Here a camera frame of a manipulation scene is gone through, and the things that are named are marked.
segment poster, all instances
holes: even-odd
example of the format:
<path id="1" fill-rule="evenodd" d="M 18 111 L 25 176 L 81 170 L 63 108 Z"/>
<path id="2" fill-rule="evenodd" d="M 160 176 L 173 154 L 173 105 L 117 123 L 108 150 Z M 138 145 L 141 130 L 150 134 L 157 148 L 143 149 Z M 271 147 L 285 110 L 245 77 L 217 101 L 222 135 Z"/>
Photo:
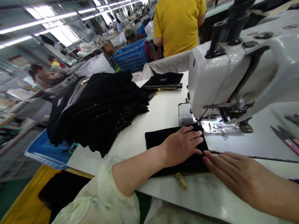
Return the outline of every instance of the poster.
<path id="1" fill-rule="evenodd" d="M 14 56 L 12 58 L 9 58 L 8 60 L 21 69 L 25 69 L 31 66 L 28 60 L 21 55 Z"/>

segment scissors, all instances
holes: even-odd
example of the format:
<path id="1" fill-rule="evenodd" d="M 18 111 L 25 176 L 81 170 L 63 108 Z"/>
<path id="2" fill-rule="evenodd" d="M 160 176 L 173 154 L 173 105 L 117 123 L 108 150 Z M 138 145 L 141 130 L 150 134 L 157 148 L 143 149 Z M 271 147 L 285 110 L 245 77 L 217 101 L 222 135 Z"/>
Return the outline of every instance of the scissors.
<path id="1" fill-rule="evenodd" d="M 289 133 L 286 129 L 278 125 L 278 129 L 270 126 L 274 133 L 294 152 L 297 156 L 299 156 L 299 140 L 296 139 L 291 133 Z"/>
<path id="2" fill-rule="evenodd" d="M 299 127 L 299 116 L 298 116 L 298 114 L 294 114 L 293 116 L 290 115 L 290 114 L 285 114 L 284 117 L 287 120 L 293 122 L 295 125 L 297 125 Z"/>

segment yellow shirt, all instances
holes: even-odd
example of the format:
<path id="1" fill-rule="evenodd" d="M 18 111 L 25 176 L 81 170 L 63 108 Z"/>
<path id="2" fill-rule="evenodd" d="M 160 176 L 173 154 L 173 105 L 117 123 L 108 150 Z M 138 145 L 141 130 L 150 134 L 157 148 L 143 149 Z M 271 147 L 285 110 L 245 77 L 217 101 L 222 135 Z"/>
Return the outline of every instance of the yellow shirt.
<path id="1" fill-rule="evenodd" d="M 157 3 L 154 38 L 163 39 L 164 57 L 198 45 L 197 19 L 205 12 L 205 0 L 160 0 Z"/>
<path id="2" fill-rule="evenodd" d="M 56 66 L 56 65 L 59 65 L 59 62 L 53 62 L 52 63 L 52 66 Z"/>

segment pink scissors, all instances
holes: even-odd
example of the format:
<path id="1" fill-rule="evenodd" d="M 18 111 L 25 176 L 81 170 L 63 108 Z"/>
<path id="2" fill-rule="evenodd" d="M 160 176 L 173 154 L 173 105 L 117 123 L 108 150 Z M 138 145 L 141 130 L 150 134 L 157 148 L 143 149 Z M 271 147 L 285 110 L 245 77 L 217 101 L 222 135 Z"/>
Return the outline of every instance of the pink scissors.
<path id="1" fill-rule="evenodd" d="M 274 133 L 294 152 L 299 156 L 299 140 L 296 139 L 291 133 L 286 129 L 278 125 L 278 129 L 270 126 Z"/>

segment stack of black pouches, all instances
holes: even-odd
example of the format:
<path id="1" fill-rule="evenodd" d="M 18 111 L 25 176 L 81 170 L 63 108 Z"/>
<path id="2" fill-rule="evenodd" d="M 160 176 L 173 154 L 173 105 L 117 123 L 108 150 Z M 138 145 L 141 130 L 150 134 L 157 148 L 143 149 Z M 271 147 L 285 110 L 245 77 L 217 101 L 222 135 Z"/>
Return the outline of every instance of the stack of black pouches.
<path id="1" fill-rule="evenodd" d="M 80 78 L 57 95 L 47 127 L 50 142 L 77 142 L 104 157 L 117 134 L 148 112 L 148 94 L 132 77 L 130 71 L 98 73 L 88 81 Z"/>

